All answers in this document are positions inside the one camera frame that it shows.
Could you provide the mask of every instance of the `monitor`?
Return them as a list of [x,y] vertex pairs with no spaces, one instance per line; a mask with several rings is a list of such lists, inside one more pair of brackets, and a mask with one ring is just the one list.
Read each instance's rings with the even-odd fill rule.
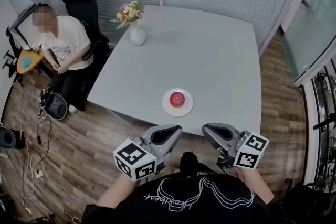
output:
[[43,34],[33,22],[33,12],[40,5],[33,5],[24,10],[10,27],[16,43],[24,50],[36,50],[42,44]]

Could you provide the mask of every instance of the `white plate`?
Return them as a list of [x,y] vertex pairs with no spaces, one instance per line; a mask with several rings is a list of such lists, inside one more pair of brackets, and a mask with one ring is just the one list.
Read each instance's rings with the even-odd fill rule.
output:
[[[170,104],[170,96],[174,92],[181,92],[184,95],[184,104],[179,107],[175,108]],[[162,99],[162,106],[165,112],[167,112],[170,116],[173,117],[182,117],[187,115],[191,108],[193,107],[193,98],[191,97],[190,93],[183,89],[171,89],[169,90]]]

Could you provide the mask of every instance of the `white vase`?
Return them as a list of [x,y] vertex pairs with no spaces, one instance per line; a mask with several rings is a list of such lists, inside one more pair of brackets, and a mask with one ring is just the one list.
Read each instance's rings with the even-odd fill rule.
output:
[[140,22],[133,22],[131,23],[131,32],[130,32],[130,39],[133,45],[141,46],[146,41],[146,34],[144,30],[139,25]]

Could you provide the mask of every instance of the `orange tabletop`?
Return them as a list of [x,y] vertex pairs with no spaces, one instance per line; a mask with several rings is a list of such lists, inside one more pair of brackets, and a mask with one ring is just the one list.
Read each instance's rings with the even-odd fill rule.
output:
[[[31,57],[31,64],[29,67],[27,67],[26,69],[23,68],[23,59],[25,59],[25,57]],[[39,62],[42,61],[42,59],[44,58],[44,56],[42,55],[42,51],[41,49],[38,49],[37,52],[35,51],[28,51],[28,50],[23,50],[21,51],[21,54],[19,56],[19,59],[17,60],[17,67],[16,70],[18,73],[20,74],[26,74],[29,71],[31,71],[34,67],[37,66],[37,64]]]

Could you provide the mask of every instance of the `white table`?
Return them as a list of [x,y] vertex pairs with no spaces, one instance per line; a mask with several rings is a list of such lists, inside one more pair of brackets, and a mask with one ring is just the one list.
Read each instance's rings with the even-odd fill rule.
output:
[[[260,69],[251,23],[192,9],[146,6],[141,26],[145,44],[132,45],[127,30],[88,101],[142,121],[179,124],[197,135],[211,122],[260,132]],[[164,94],[173,88],[193,97],[191,112],[181,118],[162,108]]]

